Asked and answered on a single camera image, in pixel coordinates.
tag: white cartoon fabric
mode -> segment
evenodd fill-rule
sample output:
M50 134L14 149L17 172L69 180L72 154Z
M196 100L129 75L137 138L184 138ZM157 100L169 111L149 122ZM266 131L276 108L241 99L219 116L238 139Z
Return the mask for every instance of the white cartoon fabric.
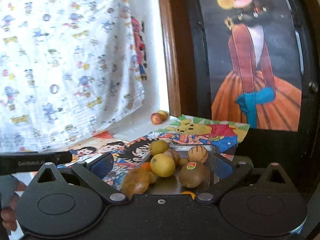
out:
M138 109L128 0L1 0L0 152L44 151Z

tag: finger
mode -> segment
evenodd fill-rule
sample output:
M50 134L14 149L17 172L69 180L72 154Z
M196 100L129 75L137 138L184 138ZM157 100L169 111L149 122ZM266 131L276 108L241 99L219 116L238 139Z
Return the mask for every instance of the finger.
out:
M18 200L20 199L19 195L17 193L15 193L12 197L11 197L11 200L10 200L10 207L13 209L13 210L16 210L16 204L18 202Z
M26 187L27 187L26 184L24 184L23 182L19 181L16 191L24 191L26 189Z
M11 208L4 208L1 212L1 217L4 221L16 221L16 214Z
M2 221L2 225L5 229L15 231L17 230L17 222L8 222L8 221Z

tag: woman in orange dress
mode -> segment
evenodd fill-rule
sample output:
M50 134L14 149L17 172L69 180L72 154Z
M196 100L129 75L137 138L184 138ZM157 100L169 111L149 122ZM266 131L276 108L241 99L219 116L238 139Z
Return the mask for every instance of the woman in orange dress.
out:
M212 104L213 120L246 122L251 128L297 131L301 90L273 75L262 24L270 21L268 0L218 0L237 14L225 20L233 66Z

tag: wooden door frame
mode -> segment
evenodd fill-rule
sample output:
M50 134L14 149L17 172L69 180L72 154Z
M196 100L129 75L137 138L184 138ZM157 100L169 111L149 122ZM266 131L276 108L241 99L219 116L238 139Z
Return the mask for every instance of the wooden door frame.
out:
M196 116L196 68L187 0L159 0L170 115Z

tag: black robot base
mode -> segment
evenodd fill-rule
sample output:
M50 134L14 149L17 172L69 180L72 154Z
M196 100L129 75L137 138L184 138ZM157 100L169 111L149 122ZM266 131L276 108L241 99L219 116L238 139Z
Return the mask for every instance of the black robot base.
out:
M198 194L125 195L85 164L44 164L17 204L23 240L303 239L307 207L277 164L239 165Z

